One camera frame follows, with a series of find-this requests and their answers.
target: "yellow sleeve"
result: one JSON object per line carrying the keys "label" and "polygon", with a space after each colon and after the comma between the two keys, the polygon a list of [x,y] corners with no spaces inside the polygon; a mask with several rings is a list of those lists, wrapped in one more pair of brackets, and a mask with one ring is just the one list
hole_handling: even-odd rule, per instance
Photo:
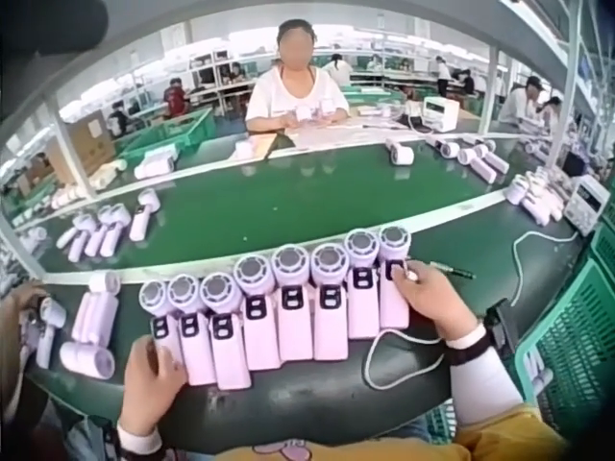
{"label": "yellow sleeve", "polygon": [[542,422],[536,408],[520,405],[479,425],[464,427],[455,436],[476,461],[559,459],[566,442]]}

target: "black wristband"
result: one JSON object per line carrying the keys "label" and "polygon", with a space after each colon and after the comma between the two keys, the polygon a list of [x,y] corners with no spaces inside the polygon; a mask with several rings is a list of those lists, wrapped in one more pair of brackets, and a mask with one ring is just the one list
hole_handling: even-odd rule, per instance
{"label": "black wristband", "polygon": [[471,362],[472,360],[479,358],[492,346],[489,333],[486,332],[479,341],[466,349],[453,349],[447,348],[446,356],[449,360],[449,364],[452,367],[458,367],[464,363]]}

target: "right hand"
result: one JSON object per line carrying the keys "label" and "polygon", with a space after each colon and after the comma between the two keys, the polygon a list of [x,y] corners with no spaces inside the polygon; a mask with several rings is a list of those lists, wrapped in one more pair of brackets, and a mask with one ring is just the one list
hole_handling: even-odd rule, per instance
{"label": "right hand", "polygon": [[410,280],[404,269],[394,267],[395,286],[414,310],[433,320],[443,339],[459,339],[477,327],[477,317],[444,274],[420,261],[410,261],[407,269],[418,280]]}
{"label": "right hand", "polygon": [[280,124],[283,128],[299,127],[299,122],[297,121],[297,116],[295,115],[295,112],[287,112],[278,118],[280,119]]}

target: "white machine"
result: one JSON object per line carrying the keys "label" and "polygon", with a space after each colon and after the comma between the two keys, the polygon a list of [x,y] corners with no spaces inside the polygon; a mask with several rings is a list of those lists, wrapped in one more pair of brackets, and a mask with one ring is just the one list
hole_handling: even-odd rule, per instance
{"label": "white machine", "polygon": [[611,194],[590,175],[581,176],[573,189],[564,216],[581,235],[588,235],[598,223]]}
{"label": "white machine", "polygon": [[440,96],[428,96],[423,101],[423,125],[435,132],[451,132],[457,127],[459,102]]}

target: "table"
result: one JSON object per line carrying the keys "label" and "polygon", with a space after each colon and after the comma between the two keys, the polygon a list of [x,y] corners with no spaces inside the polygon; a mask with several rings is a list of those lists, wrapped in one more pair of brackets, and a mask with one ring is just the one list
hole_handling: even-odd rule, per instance
{"label": "table", "polygon": [[[48,270],[63,271],[229,255],[410,216],[489,189],[471,172],[446,162],[427,146],[415,148],[422,161],[417,160],[406,171],[388,164],[382,146],[368,146],[272,160],[259,164],[252,176],[244,176],[237,167],[183,179],[160,193],[165,224],[159,223],[152,232],[148,251],[126,245],[117,259],[75,268],[67,267],[65,256],[52,250],[41,262]],[[514,141],[499,141],[498,153],[512,164],[506,179],[527,167],[527,158],[515,150]],[[434,183],[446,187],[433,187]],[[501,186],[494,184],[489,190]],[[123,201],[133,206],[135,195],[127,194]],[[262,230],[262,223],[267,223],[267,231]],[[61,230],[56,222],[50,225],[52,234]],[[512,296],[518,278],[511,245],[532,230],[536,225],[521,209],[501,203],[415,233],[411,253],[475,273],[476,280],[456,279],[454,284],[471,308],[483,313],[499,299]],[[573,232],[563,221],[544,231],[559,237]],[[560,290],[581,245],[579,240],[555,246],[532,238],[521,246],[526,285],[516,310],[522,333]],[[68,325],[58,334],[50,370],[31,367],[28,376],[66,405],[115,420],[130,346],[148,332],[148,314],[136,300],[138,288],[126,285],[120,295],[111,338],[116,373],[110,381],[96,381],[68,373],[58,358],[58,348],[68,339],[85,288],[50,286],[69,311]],[[413,314],[409,333],[423,338],[435,334],[432,325],[418,314]],[[171,446],[210,453],[293,437],[344,444],[411,420],[450,396],[445,365],[389,392],[369,389],[361,377],[369,345],[368,341],[353,341],[351,357],[345,362],[290,363],[275,372],[253,374],[254,387],[244,392],[186,388],[161,422],[162,436]],[[372,375],[378,382],[393,380],[429,366],[440,353],[440,347],[410,346],[389,338],[375,354]]]}

